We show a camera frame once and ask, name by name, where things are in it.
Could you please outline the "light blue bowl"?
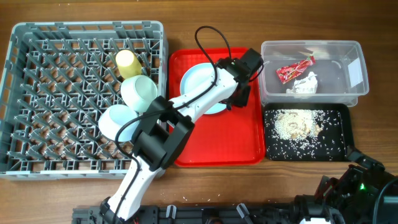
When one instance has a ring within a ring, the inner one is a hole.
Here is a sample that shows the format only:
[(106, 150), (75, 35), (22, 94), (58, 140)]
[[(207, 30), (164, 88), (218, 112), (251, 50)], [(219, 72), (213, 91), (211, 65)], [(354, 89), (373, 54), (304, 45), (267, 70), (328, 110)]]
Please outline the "light blue bowl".
[[(130, 120), (137, 118), (138, 114), (126, 105), (110, 106), (99, 118), (99, 130), (106, 138), (114, 141), (117, 132)], [(119, 135), (119, 142), (130, 141), (134, 131), (139, 124), (138, 121), (130, 124)]]

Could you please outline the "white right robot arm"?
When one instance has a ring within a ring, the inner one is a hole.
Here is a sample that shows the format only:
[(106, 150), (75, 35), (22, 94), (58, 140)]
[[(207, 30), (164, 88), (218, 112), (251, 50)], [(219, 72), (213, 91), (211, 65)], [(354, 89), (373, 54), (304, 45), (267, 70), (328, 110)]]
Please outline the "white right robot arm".
[(397, 223), (397, 176), (354, 146), (354, 162), (339, 178), (323, 176), (314, 195), (298, 195), (290, 205), (292, 223)]

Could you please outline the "green bowl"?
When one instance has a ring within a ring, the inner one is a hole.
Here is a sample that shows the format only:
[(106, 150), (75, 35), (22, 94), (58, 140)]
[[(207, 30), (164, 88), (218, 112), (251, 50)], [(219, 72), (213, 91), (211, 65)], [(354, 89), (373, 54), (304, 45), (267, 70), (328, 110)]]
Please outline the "green bowl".
[(127, 78), (121, 84), (121, 96), (124, 103), (138, 113), (146, 112), (157, 94), (157, 85), (145, 75)]

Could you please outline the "red candy wrapper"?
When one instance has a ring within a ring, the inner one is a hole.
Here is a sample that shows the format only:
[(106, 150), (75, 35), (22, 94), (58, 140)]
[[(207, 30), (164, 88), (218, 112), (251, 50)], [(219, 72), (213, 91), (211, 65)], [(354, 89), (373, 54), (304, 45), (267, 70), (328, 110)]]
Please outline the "red candy wrapper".
[(308, 67), (314, 64), (314, 57), (309, 56), (308, 58), (301, 60), (297, 63), (278, 68), (275, 72), (282, 84), (286, 84), (292, 79), (300, 76)]

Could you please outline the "white napkin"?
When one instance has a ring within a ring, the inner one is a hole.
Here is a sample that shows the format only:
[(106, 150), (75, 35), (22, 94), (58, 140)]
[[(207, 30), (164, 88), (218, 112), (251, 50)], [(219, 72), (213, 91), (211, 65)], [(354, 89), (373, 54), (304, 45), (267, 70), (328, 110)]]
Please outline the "white napkin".
[(286, 93), (291, 94), (314, 94), (317, 92), (317, 74), (310, 72), (307, 77), (294, 81), (291, 89), (286, 89)]

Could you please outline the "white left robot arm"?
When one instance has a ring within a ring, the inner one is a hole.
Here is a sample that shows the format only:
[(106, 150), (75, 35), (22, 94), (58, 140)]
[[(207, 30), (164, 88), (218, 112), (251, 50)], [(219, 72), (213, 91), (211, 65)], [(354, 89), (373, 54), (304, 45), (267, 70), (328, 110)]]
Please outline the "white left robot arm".
[(254, 49), (247, 50), (241, 58), (212, 62), (213, 73), (194, 90), (170, 100), (158, 96), (143, 115), (118, 130), (121, 134), (128, 126), (136, 125), (128, 134), (133, 145), (130, 168), (118, 191), (100, 205), (100, 214), (107, 223), (124, 223), (135, 215), (154, 177), (181, 155), (195, 122), (212, 106), (247, 105), (249, 84), (263, 63), (261, 54)]

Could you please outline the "light blue plate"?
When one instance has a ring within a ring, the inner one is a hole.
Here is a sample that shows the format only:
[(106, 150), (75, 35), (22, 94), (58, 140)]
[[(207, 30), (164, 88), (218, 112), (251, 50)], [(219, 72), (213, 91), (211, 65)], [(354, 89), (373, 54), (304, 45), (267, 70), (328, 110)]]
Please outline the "light blue plate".
[(213, 67), (209, 62), (199, 63), (188, 69), (180, 82), (180, 94), (183, 95), (193, 90), (199, 84), (202, 84), (204, 81), (211, 78), (211, 73), (213, 71)]

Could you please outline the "yellow plastic cup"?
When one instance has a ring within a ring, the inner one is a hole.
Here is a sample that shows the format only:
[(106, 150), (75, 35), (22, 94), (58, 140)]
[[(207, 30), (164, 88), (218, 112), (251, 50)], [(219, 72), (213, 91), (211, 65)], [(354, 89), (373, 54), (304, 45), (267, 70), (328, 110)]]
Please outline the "yellow plastic cup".
[(136, 55), (130, 50), (121, 50), (116, 54), (116, 65), (120, 75), (124, 78), (131, 78), (142, 74), (142, 66)]

